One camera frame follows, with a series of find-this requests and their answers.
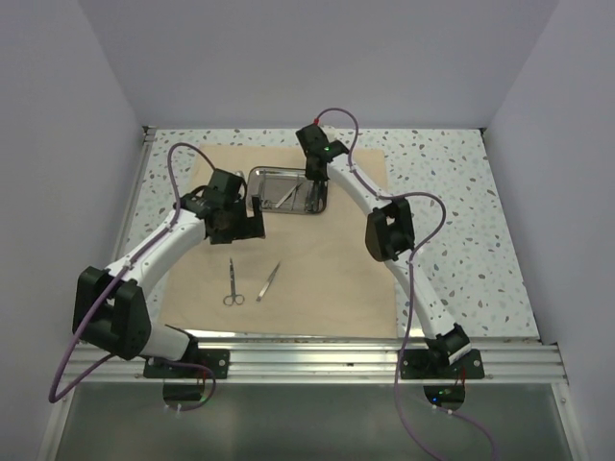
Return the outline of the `steel tweezers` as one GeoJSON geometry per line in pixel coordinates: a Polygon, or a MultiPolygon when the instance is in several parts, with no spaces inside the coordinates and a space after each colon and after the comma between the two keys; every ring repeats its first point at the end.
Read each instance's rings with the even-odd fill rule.
{"type": "Polygon", "coordinates": [[[263,297],[265,296],[265,294],[267,293],[268,289],[270,288],[272,282],[275,279],[275,276],[277,275],[280,267],[281,267],[281,262],[279,261],[276,266],[274,267],[274,269],[272,270],[272,272],[270,273],[270,275],[267,277],[265,283],[263,284],[263,286],[261,287],[261,289],[258,292],[258,295],[256,297],[256,302],[260,303],[263,299],[263,297]]]}
{"type": "Polygon", "coordinates": [[[294,196],[302,184],[295,183],[275,204],[274,209],[280,208],[289,198],[294,196]]]}

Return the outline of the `steel surgical scissors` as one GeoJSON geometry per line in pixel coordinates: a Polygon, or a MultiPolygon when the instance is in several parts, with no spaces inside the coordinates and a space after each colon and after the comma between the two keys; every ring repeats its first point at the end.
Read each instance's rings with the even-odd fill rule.
{"type": "Polygon", "coordinates": [[[226,295],[225,298],[223,299],[223,304],[225,306],[242,305],[245,301],[245,298],[242,294],[239,294],[236,290],[234,261],[231,257],[229,258],[229,276],[230,276],[230,293],[226,295]]]}

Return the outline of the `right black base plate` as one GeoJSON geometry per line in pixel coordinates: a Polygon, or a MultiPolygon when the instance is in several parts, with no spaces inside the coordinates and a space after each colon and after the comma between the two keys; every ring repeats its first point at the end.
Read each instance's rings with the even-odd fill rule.
{"type": "Polygon", "coordinates": [[[430,357],[429,350],[405,350],[401,365],[401,379],[483,379],[482,358],[478,349],[471,349],[453,365],[440,366],[430,357]]]}

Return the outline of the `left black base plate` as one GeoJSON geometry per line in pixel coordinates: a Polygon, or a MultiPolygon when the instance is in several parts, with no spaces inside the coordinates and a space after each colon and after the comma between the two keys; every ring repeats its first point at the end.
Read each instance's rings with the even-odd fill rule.
{"type": "Polygon", "coordinates": [[[196,349],[179,361],[149,358],[143,376],[160,379],[194,379],[204,376],[226,379],[230,367],[230,351],[225,349],[196,349]]]}

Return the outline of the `steel scalpel handle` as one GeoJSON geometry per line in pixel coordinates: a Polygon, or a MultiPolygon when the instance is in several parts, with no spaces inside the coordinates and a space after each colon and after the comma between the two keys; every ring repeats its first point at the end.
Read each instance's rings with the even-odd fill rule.
{"type": "Polygon", "coordinates": [[[321,189],[321,182],[315,181],[311,184],[306,198],[306,212],[313,214],[320,211],[321,189]]]}

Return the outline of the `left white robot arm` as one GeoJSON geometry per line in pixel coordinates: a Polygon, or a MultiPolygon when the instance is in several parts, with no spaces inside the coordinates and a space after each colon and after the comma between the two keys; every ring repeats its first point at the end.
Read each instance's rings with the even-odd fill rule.
{"type": "Polygon", "coordinates": [[[77,282],[74,335],[113,356],[165,360],[177,376],[200,364],[196,339],[186,331],[152,321],[147,298],[160,279],[192,248],[262,238],[257,196],[245,179],[222,169],[177,201],[164,221],[131,252],[103,269],[86,268],[77,282]]]}

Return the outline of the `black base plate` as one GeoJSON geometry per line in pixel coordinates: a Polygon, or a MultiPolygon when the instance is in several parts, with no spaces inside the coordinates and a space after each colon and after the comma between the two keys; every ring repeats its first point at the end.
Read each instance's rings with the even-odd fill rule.
{"type": "Polygon", "coordinates": [[[471,349],[453,365],[440,366],[430,357],[429,350],[405,350],[401,365],[401,379],[483,379],[482,358],[478,349],[471,349]]]}
{"type": "Polygon", "coordinates": [[[160,379],[194,379],[204,376],[226,379],[230,367],[230,351],[225,349],[196,349],[179,361],[149,358],[143,376],[160,379]]]}

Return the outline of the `stainless steel instrument tray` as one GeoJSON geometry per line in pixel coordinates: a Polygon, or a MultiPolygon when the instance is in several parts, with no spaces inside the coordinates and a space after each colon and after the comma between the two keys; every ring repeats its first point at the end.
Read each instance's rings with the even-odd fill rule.
{"type": "Polygon", "coordinates": [[[298,168],[257,166],[248,176],[248,195],[259,195],[263,212],[316,215],[325,211],[328,203],[328,183],[322,183],[320,211],[308,213],[305,210],[306,198],[313,181],[305,176],[305,171],[298,168]],[[274,209],[276,202],[297,182],[302,185],[294,196],[280,208],[274,209]]]}

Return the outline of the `beige surgical wrap cloth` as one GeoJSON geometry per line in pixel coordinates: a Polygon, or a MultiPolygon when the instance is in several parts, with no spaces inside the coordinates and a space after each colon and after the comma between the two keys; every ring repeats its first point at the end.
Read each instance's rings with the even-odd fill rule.
{"type": "Polygon", "coordinates": [[[204,241],[169,271],[154,295],[159,322],[183,329],[388,339],[396,337],[395,282],[364,244],[366,218],[334,182],[324,212],[266,212],[266,236],[204,241]],[[245,301],[225,306],[229,258],[245,301]],[[260,303],[259,290],[281,267],[260,303]]]}

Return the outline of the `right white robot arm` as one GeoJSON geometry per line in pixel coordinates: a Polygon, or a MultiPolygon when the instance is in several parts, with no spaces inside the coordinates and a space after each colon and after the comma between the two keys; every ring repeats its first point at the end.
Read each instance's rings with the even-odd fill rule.
{"type": "Polygon", "coordinates": [[[428,346],[428,364],[437,376],[451,376],[471,350],[471,342],[435,293],[423,270],[413,266],[419,244],[415,242],[409,198],[393,196],[377,186],[350,156],[338,139],[329,137],[315,123],[296,132],[306,157],[306,176],[316,182],[334,182],[366,215],[365,246],[403,287],[418,317],[428,346]]]}

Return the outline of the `aluminium mounting rail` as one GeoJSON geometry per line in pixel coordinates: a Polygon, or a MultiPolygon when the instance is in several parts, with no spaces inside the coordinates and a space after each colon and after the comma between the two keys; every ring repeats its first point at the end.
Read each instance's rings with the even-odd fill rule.
{"type": "MultiPolygon", "coordinates": [[[[398,340],[324,338],[204,338],[216,352],[225,383],[390,384],[398,340]]],[[[536,342],[478,341],[472,352],[430,383],[563,384],[568,377],[558,347],[536,342]]]]}

